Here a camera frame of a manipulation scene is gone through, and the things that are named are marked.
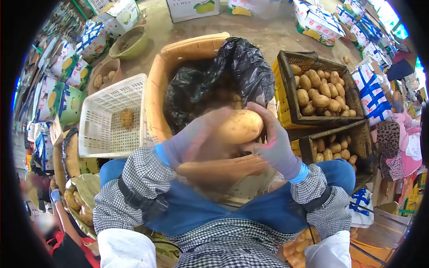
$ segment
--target gloved hand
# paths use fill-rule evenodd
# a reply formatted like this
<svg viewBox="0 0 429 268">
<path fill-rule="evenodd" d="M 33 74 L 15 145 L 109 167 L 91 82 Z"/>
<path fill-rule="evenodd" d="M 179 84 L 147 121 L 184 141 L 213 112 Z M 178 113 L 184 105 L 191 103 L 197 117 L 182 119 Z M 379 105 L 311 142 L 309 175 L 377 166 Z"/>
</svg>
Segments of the gloved hand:
<svg viewBox="0 0 429 268">
<path fill-rule="evenodd" d="M 242 149 L 263 158 L 282 174 L 285 180 L 295 178 L 299 174 L 302 161 L 293 154 L 286 130 L 273 113 L 264 107 L 254 102 L 248 102 L 245 109 L 252 110 L 261 116 L 267 129 L 268 144 L 249 142 L 242 145 Z"/>
<path fill-rule="evenodd" d="M 51 192 L 51 200 L 53 202 L 52 205 L 54 205 L 56 201 L 61 202 L 60 189 L 52 190 L 52 192 Z"/>
<path fill-rule="evenodd" d="M 161 159 L 165 157 L 167 165 L 172 169 L 194 160 L 201 145 L 231 115 L 231 112 L 231 108 L 223 107 L 196 118 L 171 139 L 163 141 L 160 144 L 161 151 L 155 148 L 158 156 Z"/>
</svg>

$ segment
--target blue jeans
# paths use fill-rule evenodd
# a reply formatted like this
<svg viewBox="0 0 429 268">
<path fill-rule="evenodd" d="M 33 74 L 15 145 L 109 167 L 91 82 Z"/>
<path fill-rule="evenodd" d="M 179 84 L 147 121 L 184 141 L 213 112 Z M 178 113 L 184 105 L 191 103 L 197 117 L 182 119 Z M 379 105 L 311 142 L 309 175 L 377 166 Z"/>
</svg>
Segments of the blue jeans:
<svg viewBox="0 0 429 268">
<path fill-rule="evenodd" d="M 100 186 L 117 179 L 125 162 L 125 159 L 115 159 L 104 164 L 100 169 Z M 352 193 L 356 176 L 347 161 L 335 159 L 316 165 L 325 173 L 328 185 L 342 187 L 349 195 Z M 169 203 L 168 210 L 146 226 L 167 236 L 182 235 L 213 220 L 225 218 L 253 220 L 285 234 L 307 228 L 305 218 L 295 209 L 297 204 L 290 193 L 289 182 L 271 193 L 254 198 L 236 211 L 222 208 L 177 180 L 171 181 L 170 190 L 163 195 Z"/>
</svg>

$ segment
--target white sleeve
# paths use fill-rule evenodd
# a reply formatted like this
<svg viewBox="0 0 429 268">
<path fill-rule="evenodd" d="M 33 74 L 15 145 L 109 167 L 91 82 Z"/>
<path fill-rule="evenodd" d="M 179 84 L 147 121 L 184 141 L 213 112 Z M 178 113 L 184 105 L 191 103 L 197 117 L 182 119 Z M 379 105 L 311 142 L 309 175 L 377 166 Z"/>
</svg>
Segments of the white sleeve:
<svg viewBox="0 0 429 268">
<path fill-rule="evenodd" d="M 98 236 L 101 268 L 156 268 L 155 245 L 144 234 L 126 229 L 102 230 Z"/>
<path fill-rule="evenodd" d="M 305 248 L 305 267 L 351 268 L 350 232 L 339 231 L 320 243 Z"/>
</svg>

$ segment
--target blue glove cuff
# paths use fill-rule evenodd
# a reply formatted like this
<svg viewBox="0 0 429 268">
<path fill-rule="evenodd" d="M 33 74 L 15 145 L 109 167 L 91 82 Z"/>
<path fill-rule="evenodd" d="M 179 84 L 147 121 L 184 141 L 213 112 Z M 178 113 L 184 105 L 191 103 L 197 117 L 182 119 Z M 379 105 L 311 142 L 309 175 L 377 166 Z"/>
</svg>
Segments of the blue glove cuff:
<svg viewBox="0 0 429 268">
<path fill-rule="evenodd" d="M 304 163 L 301 163 L 301 169 L 298 173 L 298 175 L 293 178 L 292 180 L 289 180 L 290 183 L 296 184 L 298 182 L 303 181 L 308 175 L 308 168 L 307 165 Z"/>
</svg>

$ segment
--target black plastic bag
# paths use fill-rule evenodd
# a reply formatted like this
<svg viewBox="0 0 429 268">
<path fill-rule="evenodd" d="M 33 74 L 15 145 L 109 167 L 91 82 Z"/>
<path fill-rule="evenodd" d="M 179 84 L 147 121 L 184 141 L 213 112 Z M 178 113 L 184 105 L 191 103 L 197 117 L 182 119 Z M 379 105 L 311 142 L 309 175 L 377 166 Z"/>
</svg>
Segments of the black plastic bag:
<svg viewBox="0 0 429 268">
<path fill-rule="evenodd" d="M 214 60 L 194 63 L 194 66 L 188 62 L 179 67 L 166 93 L 163 111 L 174 135 L 203 113 L 211 94 L 223 89 L 220 80 L 231 79 L 243 107 L 249 101 L 266 107 L 274 96 L 271 67 L 259 48 L 246 39 L 229 37 Z"/>
</svg>

